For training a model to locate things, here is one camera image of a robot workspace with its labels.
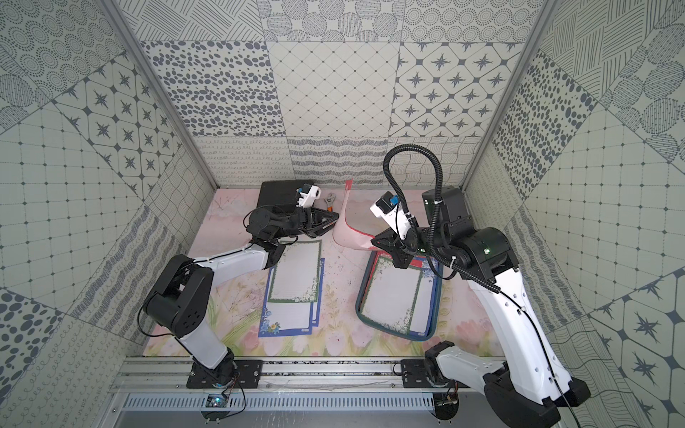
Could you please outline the green bordered scalloped stationery paper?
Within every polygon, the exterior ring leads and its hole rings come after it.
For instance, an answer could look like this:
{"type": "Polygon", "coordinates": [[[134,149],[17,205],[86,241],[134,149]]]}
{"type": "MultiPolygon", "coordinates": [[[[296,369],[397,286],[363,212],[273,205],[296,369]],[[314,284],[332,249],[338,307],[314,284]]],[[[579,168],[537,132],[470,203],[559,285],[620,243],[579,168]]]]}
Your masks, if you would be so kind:
{"type": "Polygon", "coordinates": [[[421,270],[378,266],[362,299],[360,315],[394,333],[410,332],[421,270]]]}

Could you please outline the teal plastic storage box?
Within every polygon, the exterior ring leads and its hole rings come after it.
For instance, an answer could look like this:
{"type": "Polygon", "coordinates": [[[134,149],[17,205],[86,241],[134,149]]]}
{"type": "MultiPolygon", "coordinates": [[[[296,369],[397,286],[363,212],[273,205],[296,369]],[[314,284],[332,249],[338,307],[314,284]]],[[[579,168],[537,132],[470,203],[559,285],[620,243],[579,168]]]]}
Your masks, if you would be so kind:
{"type": "Polygon", "coordinates": [[[389,254],[374,251],[362,279],[355,311],[372,328],[413,342],[435,334],[442,294],[442,270],[433,273],[424,257],[406,269],[394,267],[389,254]]]}

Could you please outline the green floral stationery paper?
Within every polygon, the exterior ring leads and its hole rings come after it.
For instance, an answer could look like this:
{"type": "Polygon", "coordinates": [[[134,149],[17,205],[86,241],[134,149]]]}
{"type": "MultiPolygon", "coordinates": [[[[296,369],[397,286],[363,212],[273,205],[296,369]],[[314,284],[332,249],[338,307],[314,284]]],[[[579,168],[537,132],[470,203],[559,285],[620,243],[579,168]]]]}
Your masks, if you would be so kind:
{"type": "Polygon", "coordinates": [[[314,303],[319,300],[321,242],[287,246],[271,276],[269,303],[314,303]]]}

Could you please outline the blue floral stationery paper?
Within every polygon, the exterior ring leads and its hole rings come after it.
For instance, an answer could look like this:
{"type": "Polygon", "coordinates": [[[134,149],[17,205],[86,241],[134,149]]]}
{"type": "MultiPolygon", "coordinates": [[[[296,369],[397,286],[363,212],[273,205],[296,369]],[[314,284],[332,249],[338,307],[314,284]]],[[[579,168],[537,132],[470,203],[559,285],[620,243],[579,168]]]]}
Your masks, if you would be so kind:
{"type": "Polygon", "coordinates": [[[433,273],[425,258],[415,258],[411,267],[419,268],[421,277],[410,322],[410,337],[421,342],[435,333],[442,280],[433,273]]]}
{"type": "Polygon", "coordinates": [[[262,305],[262,314],[258,326],[258,337],[286,337],[311,335],[314,326],[318,325],[319,303],[269,302],[269,293],[273,283],[275,268],[269,270],[267,288],[262,305]]]}
{"type": "Polygon", "coordinates": [[[323,298],[324,274],[325,274],[325,259],[320,258],[319,259],[319,282],[318,282],[318,288],[317,288],[318,298],[317,298],[317,301],[315,301],[311,305],[311,326],[312,327],[318,327],[319,326],[321,301],[323,298]]]}

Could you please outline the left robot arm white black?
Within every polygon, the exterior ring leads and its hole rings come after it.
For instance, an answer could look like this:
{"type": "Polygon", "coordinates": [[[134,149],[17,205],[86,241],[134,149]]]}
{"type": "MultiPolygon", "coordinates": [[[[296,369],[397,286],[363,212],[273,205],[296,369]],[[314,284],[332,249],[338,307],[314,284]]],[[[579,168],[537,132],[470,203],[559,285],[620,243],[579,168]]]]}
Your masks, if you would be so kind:
{"type": "Polygon", "coordinates": [[[243,248],[220,255],[193,259],[172,257],[144,299],[141,314],[163,326],[194,361],[194,369],[207,374],[217,385],[235,377],[234,354],[206,320],[214,285],[253,271],[269,269],[279,262],[286,245],[282,238],[306,235],[316,238],[332,230],[339,219],[335,212],[296,207],[288,212],[276,205],[262,205],[244,218],[252,236],[243,248]]]}

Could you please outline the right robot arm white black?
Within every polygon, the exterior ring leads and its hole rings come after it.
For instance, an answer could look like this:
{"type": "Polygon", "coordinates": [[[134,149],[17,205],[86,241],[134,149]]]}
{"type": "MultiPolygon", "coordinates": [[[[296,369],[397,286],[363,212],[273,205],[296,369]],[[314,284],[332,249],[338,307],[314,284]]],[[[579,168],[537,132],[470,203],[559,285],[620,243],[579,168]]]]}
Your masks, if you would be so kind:
{"type": "Polygon", "coordinates": [[[441,265],[466,280],[504,352],[500,360],[482,358],[450,341],[426,351],[425,367],[412,379],[441,389],[433,398],[435,416],[456,415],[460,385],[483,394],[508,427],[552,427],[561,420],[560,408],[574,410],[590,399],[587,383],[569,374],[545,337],[508,237],[497,228],[474,227],[460,189],[443,185],[438,157],[426,147],[400,144],[385,155],[383,172],[392,189],[371,210],[389,228],[372,239],[373,246],[387,253],[397,269],[423,257],[431,269],[441,265]],[[423,155],[435,172],[435,186],[422,194],[425,228],[392,175],[392,159],[404,152],[423,155]]]}

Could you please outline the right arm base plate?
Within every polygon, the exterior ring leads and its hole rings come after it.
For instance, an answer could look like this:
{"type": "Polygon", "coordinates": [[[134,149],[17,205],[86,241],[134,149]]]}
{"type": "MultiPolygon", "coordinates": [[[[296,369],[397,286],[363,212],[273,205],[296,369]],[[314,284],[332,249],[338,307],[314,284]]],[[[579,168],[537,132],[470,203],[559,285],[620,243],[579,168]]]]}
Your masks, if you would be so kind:
{"type": "Polygon", "coordinates": [[[404,389],[443,388],[446,383],[436,372],[436,366],[424,358],[405,358],[400,361],[404,389]]]}

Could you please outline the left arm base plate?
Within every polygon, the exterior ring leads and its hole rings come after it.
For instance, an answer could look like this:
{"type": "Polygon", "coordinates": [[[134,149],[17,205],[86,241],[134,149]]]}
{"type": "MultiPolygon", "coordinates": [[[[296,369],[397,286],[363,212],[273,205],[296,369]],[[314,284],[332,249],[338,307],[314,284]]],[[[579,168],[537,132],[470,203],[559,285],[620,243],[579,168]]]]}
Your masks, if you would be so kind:
{"type": "Polygon", "coordinates": [[[262,374],[262,360],[230,360],[208,369],[196,360],[187,378],[187,389],[230,388],[234,381],[243,389],[257,389],[262,374]]]}

